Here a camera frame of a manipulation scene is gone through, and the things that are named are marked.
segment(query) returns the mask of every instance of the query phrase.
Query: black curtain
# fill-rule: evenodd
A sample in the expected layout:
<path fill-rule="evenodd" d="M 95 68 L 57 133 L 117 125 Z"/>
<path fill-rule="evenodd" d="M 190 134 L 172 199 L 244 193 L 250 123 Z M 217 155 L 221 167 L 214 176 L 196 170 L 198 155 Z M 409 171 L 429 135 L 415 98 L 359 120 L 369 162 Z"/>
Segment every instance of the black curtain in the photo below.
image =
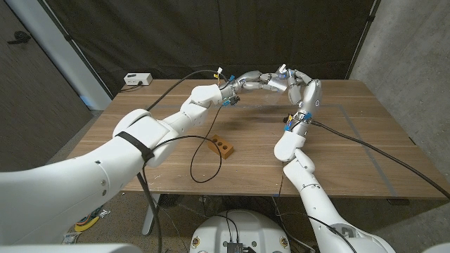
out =
<path fill-rule="evenodd" d="M 344 79 L 373 0 L 47 2 L 116 94 L 128 72 L 180 79 L 219 66 Z"/>

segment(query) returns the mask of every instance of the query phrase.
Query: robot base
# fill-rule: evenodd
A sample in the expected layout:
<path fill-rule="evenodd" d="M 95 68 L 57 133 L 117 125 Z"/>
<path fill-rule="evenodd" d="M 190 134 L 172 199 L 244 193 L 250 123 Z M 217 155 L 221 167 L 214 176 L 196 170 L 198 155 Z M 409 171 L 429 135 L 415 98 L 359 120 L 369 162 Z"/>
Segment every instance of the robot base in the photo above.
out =
<path fill-rule="evenodd" d="M 232 244 L 230 243 L 229 227 L 227 219 L 221 216 L 213 216 L 200 225 L 194 232 L 191 240 L 190 253 L 227 253 L 227 247 L 233 245 L 233 252 L 256 253 L 289 253 L 290 245 L 288 237 L 283 229 L 264 215 L 244 209 L 229 210 L 228 214 L 222 212 L 219 215 L 227 216 L 234 221 L 238 228 L 236 232 L 233 222 L 229 220 Z"/>

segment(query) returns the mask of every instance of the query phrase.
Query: power strip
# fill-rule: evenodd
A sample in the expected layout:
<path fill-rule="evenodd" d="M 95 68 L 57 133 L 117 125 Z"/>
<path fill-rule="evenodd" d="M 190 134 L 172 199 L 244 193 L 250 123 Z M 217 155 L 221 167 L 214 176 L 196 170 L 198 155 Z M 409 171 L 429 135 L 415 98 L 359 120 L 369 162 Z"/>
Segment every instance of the power strip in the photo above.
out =
<path fill-rule="evenodd" d="M 126 85 L 138 85 L 139 82 L 142 82 L 142 85 L 149 85 L 153 78 L 150 73 L 128 73 L 124 81 Z"/>

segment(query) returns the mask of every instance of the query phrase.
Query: black cable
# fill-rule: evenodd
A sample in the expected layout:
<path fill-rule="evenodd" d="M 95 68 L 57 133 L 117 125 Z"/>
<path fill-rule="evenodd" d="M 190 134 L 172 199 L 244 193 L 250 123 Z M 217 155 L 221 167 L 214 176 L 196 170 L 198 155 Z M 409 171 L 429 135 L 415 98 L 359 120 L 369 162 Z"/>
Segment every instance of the black cable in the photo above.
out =
<path fill-rule="evenodd" d="M 139 183 L 141 183 L 144 195 L 147 198 L 148 204 L 150 205 L 150 208 L 152 209 L 153 220 L 155 221 L 155 225 L 157 227 L 157 251 L 159 253 L 161 253 L 162 252 L 162 233 L 161 233 L 160 218 L 158 217 L 158 211 L 156 210 L 155 203 L 153 203 L 152 195 L 150 194 L 150 190 L 148 189 L 148 185 L 143 180 L 143 177 L 142 177 L 142 175 L 140 173 L 138 173 L 137 176 L 138 176 Z"/>
<path fill-rule="evenodd" d="M 214 123 L 216 122 L 217 115 L 219 115 L 220 109 L 222 109 L 222 107 L 223 107 L 223 105 L 221 105 L 221 106 L 219 107 L 219 109 L 217 110 L 217 112 L 216 112 L 216 117 L 214 117 L 214 120 L 213 120 L 212 123 L 211 123 L 210 130 L 208 130 L 208 132 L 206 133 L 205 138 L 207 138 L 207 137 L 208 137 L 208 134 L 210 134 L 211 129 L 212 129 L 212 126 L 214 126 Z M 192 180 L 194 180 L 196 183 L 204 183 L 204 182 L 208 182 L 209 180 L 211 180 L 211 179 L 208 179 L 208 180 L 206 180 L 206 181 L 198 181 L 198 180 L 195 179 L 194 176 L 192 175 L 192 164 L 194 163 L 195 155 L 197 155 L 198 150 L 200 149 L 200 147 L 202 146 L 202 144 L 203 144 L 204 142 L 205 142 L 205 139 L 203 139 L 202 143 L 200 143 L 200 145 L 197 147 L 197 150 L 195 150 L 194 155 L 192 156 L 192 160 L 191 160 L 191 168 L 190 168 L 191 178 L 192 178 Z"/>
<path fill-rule="evenodd" d="M 139 87 L 141 87 L 141 86 L 142 86 L 142 81 L 139 81 L 138 84 L 137 84 L 136 86 L 133 86 L 133 87 L 128 88 L 128 89 L 120 90 L 119 93 L 122 93 L 122 92 L 129 92 L 130 90 L 137 89 L 137 88 L 139 88 Z"/>
<path fill-rule="evenodd" d="M 150 105 L 149 107 L 146 108 L 147 111 L 152 110 L 152 108 L 155 107 L 155 105 L 157 105 L 172 89 L 174 89 L 178 84 L 180 84 L 182 81 L 188 79 L 189 77 L 201 73 L 201 72 L 212 72 L 212 73 L 217 73 L 217 71 L 214 70 L 198 70 L 195 72 L 192 72 L 190 74 L 188 74 L 187 76 L 183 77 L 182 79 L 180 79 L 178 82 L 176 82 L 174 85 L 172 85 L 168 90 L 166 90 L 166 92 L 164 92 L 164 94 L 161 95 L 161 97 L 159 97 L 152 105 Z M 228 82 L 228 79 L 225 77 L 224 74 L 219 74 L 224 80 L 225 82 Z"/>
<path fill-rule="evenodd" d="M 223 87 L 221 87 L 221 88 L 219 88 L 219 90 L 223 90 L 223 89 L 225 89 L 228 85 L 230 84 L 230 82 L 228 82 L 228 81 L 226 81 L 226 84 L 225 84 L 225 86 L 223 86 Z"/>
<path fill-rule="evenodd" d="M 349 245 L 349 247 L 352 249 L 352 251 L 353 251 L 354 253 L 356 253 L 356 250 L 353 248 L 352 244 L 345 238 L 345 236 L 343 236 L 341 233 L 339 233 L 339 232 L 336 230 L 336 228 L 333 228 L 332 226 L 326 224 L 325 222 L 323 222 L 323 221 L 321 221 L 321 220 L 319 220 L 319 219 L 316 219 L 316 218 L 314 218 L 314 217 L 312 217 L 312 216 L 310 216 L 310 215 L 308 215 L 308 214 L 303 214 L 303 215 L 308 216 L 308 218 L 313 219 L 313 220 L 315 220 L 315 221 L 317 221 L 317 222 L 323 224 L 324 226 L 326 226 L 326 227 L 327 227 L 332 233 L 334 233 L 335 235 L 339 235 L 339 236 L 340 236 L 340 237 L 341 237 L 341 238 Z"/>
<path fill-rule="evenodd" d="M 211 218 L 210 216 L 206 215 L 206 208 L 205 208 L 205 196 L 202 195 L 202 204 L 203 204 L 203 212 L 205 213 L 205 217 L 206 218 Z M 230 220 L 231 222 L 233 222 L 234 224 L 234 228 L 236 229 L 236 234 L 238 233 L 238 227 L 236 226 L 236 224 L 234 223 L 234 221 L 232 221 L 230 218 L 228 218 L 228 211 L 226 211 L 226 216 L 222 216 L 220 214 L 216 214 L 213 216 L 219 216 L 219 217 L 224 217 L 226 219 L 226 225 L 228 226 L 228 232 L 230 233 L 230 242 L 233 242 L 233 237 L 231 236 L 231 229 L 230 229 L 230 223 L 228 222 L 228 220 Z"/>
<path fill-rule="evenodd" d="M 371 144 L 368 144 L 368 143 L 366 143 L 366 142 L 364 142 L 364 141 L 361 141 L 361 140 L 359 140 L 359 139 L 357 139 L 357 138 L 353 138 L 353 137 L 347 136 L 347 135 L 345 135 L 345 134 L 342 134 L 342 133 L 340 133 L 340 132 L 338 132 L 338 131 L 336 131 L 336 130 L 334 130 L 334 129 L 331 129 L 330 127 L 328 127 L 328 126 L 326 126 L 326 125 L 324 125 L 324 124 L 322 124 L 322 123 L 320 123 L 320 122 L 317 122 L 317 121 L 314 121 L 314 120 L 313 120 L 311 123 L 312 123 L 314 126 L 323 127 L 324 129 L 326 129 L 326 130 L 328 130 L 328 131 L 330 131 L 330 132 L 332 132 L 332 133 L 334 133 L 334 134 L 337 134 L 338 136 L 341 136 L 341 137 L 343 137 L 343 138 L 346 138 L 346 139 L 349 139 L 349 140 L 351 140 L 351 141 L 354 141 L 354 142 L 357 142 L 357 143 L 359 143 L 359 144 L 362 144 L 362 145 L 364 145 L 364 146 L 366 146 L 366 147 L 368 147 L 368 148 L 370 148 L 370 149 L 372 149 L 372 150 L 374 150 L 374 151 L 380 153 L 381 155 L 386 156 L 387 158 L 391 159 L 392 161 L 394 161 L 394 162 L 400 164 L 401 166 L 403 166 L 403 167 L 409 169 L 409 170 L 412 171 L 414 174 L 416 174 L 416 175 L 418 175 L 419 177 L 421 177 L 423 180 L 427 181 L 430 185 L 432 185 L 434 188 L 436 188 L 438 191 L 440 191 L 442 194 L 445 195 L 445 197 L 447 197 L 447 198 L 450 200 L 450 193 L 448 193 L 446 190 L 444 190 L 441 186 L 439 186 L 439 185 L 438 185 L 437 183 L 435 183 L 433 180 L 429 179 L 427 176 L 425 176 L 424 174 L 420 173 L 417 169 L 414 169 L 413 167 L 409 166 L 408 164 L 402 162 L 401 160 L 398 160 L 397 158 L 395 158 L 395 157 L 393 157 L 393 156 L 387 154 L 386 152 L 384 152 L 384 151 L 382 151 L 382 150 L 380 150 L 380 149 L 378 149 L 378 148 L 372 146 Z"/>
<path fill-rule="evenodd" d="M 146 176 L 146 165 L 145 164 L 142 166 L 142 176 L 143 176 L 143 179 L 144 179 L 146 185 L 148 185 L 147 176 Z"/>
<path fill-rule="evenodd" d="M 236 223 L 234 223 L 234 221 L 232 219 L 230 219 L 229 217 L 225 217 L 225 216 L 220 215 L 220 214 L 215 214 L 215 216 L 219 216 L 219 217 L 225 218 L 227 223 L 228 223 L 228 221 L 231 221 L 231 223 L 234 225 L 234 228 L 236 229 L 236 242 L 239 243 L 239 232 L 238 232 L 238 227 L 237 227 Z M 232 242 L 231 230 L 230 230 L 230 242 Z"/>
<path fill-rule="evenodd" d="M 211 179 L 213 179 L 214 177 L 216 177 L 217 174 L 218 174 L 219 171 L 220 171 L 221 166 L 222 166 L 222 154 L 220 153 L 219 146 L 218 146 L 214 141 L 212 141 L 212 140 L 210 140 L 210 139 L 208 139 L 208 138 L 206 138 L 206 137 L 203 137 L 203 136 L 181 136 L 181 137 L 171 138 L 171 139 L 169 139 L 169 140 L 166 140 L 166 141 L 163 141 L 163 142 L 157 144 L 157 145 L 153 148 L 153 150 L 159 148 L 161 145 L 164 145 L 164 144 L 166 144 L 166 143 L 168 143 L 168 142 L 176 141 L 176 140 L 183 139 L 183 138 L 201 138 L 201 139 L 204 139 L 204 140 L 206 140 L 206 141 L 210 141 L 211 143 L 213 143 L 213 144 L 216 146 L 217 151 L 219 152 L 219 157 L 220 157 L 219 168 L 217 169 L 216 174 L 214 174 L 213 176 L 211 176 L 210 178 L 208 178 L 208 179 L 206 179 L 206 180 L 204 180 L 204 181 L 195 181 L 195 182 L 197 182 L 197 183 L 206 183 L 206 182 L 208 182 L 209 180 L 211 180 Z"/>

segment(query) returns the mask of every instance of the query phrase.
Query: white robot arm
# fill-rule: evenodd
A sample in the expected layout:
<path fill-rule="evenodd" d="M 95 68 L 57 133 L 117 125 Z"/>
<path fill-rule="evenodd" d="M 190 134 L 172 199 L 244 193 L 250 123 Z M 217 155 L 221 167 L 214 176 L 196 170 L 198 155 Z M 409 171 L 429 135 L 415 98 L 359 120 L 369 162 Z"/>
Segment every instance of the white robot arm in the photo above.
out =
<path fill-rule="evenodd" d="M 130 182 L 144 163 L 161 164 L 177 141 L 222 102 L 217 85 L 195 87 L 179 112 L 163 119 L 138 109 L 126 115 L 112 139 L 81 157 L 27 171 L 0 173 L 0 245 L 60 243 L 62 234 Z"/>
<path fill-rule="evenodd" d="M 300 85 L 290 84 L 289 98 L 298 105 L 297 113 L 286 121 L 285 132 L 274 148 L 274 154 L 280 161 L 289 162 L 284 173 L 299 191 L 307 215 L 329 225 L 310 218 L 321 252 L 395 252 L 382 238 L 364 232 L 345 221 L 338 213 L 323 187 L 314 176 L 315 165 L 301 148 L 306 141 L 307 129 L 316 114 L 322 99 L 321 81 L 313 80 L 297 70 L 295 73 L 306 84 L 303 99 Z M 340 236 L 343 235 L 352 245 L 350 247 Z"/>

